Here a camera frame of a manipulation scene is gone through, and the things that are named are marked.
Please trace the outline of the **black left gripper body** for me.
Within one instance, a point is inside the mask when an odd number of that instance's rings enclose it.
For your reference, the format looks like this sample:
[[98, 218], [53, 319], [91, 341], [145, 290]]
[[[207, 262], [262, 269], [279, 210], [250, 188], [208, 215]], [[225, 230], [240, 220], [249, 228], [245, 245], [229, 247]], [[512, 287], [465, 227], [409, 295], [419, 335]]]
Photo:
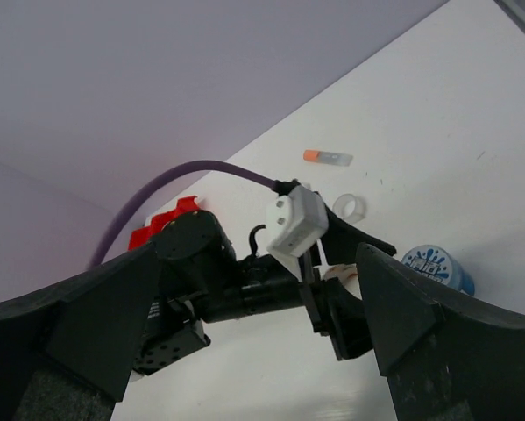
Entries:
[[330, 338], [338, 360], [353, 360], [372, 350], [363, 301], [348, 286], [358, 286], [353, 265], [336, 265], [323, 279], [305, 253], [301, 267], [300, 296], [314, 332]]

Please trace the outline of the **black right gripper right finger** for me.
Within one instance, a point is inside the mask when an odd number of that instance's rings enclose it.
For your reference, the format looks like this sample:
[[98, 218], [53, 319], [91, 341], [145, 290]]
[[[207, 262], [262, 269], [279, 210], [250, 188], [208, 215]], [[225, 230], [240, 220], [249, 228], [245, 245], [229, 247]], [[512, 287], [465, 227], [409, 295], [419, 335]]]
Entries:
[[525, 315], [357, 251], [380, 374], [400, 420], [525, 420]]

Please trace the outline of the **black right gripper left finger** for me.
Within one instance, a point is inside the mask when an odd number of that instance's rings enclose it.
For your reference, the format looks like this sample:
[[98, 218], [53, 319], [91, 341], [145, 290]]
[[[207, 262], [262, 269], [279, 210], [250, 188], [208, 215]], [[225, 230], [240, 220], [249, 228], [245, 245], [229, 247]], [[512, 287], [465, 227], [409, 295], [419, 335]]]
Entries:
[[124, 398], [160, 262], [142, 246], [0, 303], [0, 420], [109, 420]]

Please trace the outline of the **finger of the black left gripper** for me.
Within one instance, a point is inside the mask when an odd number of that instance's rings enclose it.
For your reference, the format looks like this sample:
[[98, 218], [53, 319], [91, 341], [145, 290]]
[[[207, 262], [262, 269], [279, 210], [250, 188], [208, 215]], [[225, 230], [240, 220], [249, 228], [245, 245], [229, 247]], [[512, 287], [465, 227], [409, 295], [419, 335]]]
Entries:
[[376, 239], [370, 234], [360, 231], [354, 225], [344, 222], [333, 212], [332, 208], [326, 207], [326, 211], [329, 226], [320, 241], [325, 260], [330, 266], [354, 264], [360, 244], [374, 246], [389, 256], [396, 255], [396, 248], [393, 245]]

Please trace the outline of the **small clear tape roll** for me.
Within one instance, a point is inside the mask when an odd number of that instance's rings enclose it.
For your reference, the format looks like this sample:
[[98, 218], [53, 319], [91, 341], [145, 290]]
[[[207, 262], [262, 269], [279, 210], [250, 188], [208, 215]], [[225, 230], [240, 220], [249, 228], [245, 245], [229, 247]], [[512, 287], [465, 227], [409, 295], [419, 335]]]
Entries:
[[366, 202], [361, 196], [343, 194], [332, 206], [333, 212], [348, 224], [356, 224], [366, 216]]

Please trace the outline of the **orange capped highlighter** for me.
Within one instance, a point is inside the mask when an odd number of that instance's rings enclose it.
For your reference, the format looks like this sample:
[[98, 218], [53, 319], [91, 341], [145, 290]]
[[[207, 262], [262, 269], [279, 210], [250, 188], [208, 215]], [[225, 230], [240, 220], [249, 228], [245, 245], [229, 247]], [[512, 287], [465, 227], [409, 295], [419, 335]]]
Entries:
[[333, 153], [320, 150], [305, 150], [303, 152], [302, 158], [307, 162], [339, 167], [348, 167], [351, 164], [353, 156], [347, 153]]

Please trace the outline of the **blue lidded jar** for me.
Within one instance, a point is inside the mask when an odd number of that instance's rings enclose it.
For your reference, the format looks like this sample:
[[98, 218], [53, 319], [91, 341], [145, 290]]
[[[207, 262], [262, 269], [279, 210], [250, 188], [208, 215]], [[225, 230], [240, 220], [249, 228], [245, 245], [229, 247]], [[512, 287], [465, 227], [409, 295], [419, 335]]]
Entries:
[[404, 254], [401, 263], [448, 288], [475, 296], [476, 289], [472, 277], [440, 246], [416, 246]]

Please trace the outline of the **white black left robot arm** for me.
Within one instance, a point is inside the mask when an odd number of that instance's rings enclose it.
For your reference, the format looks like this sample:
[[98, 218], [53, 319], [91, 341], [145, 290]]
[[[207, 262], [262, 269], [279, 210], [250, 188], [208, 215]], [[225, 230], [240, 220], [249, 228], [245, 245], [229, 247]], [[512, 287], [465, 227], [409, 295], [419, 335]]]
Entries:
[[198, 207], [166, 222], [149, 238], [160, 255], [159, 290], [153, 298], [133, 369], [152, 375], [209, 346], [204, 323], [240, 319], [302, 307], [314, 332], [330, 338], [338, 360], [372, 350], [361, 299], [339, 277], [324, 280], [323, 260], [352, 264], [360, 245], [394, 256], [394, 246], [370, 236], [326, 211], [327, 230], [300, 256], [260, 255], [257, 225], [249, 233], [250, 252], [242, 260], [216, 216]]

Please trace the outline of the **red four-compartment bin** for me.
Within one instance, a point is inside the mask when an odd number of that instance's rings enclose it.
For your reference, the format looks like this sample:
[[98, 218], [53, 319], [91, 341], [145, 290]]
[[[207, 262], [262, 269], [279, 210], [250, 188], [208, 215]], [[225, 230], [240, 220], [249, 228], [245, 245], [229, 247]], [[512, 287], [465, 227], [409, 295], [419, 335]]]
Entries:
[[134, 230], [130, 236], [128, 251], [143, 246], [153, 235], [161, 232], [167, 224], [172, 223], [180, 215], [190, 211], [200, 210], [200, 206], [196, 202], [196, 199], [197, 196], [185, 196], [179, 198], [172, 210], [153, 216], [148, 224]]

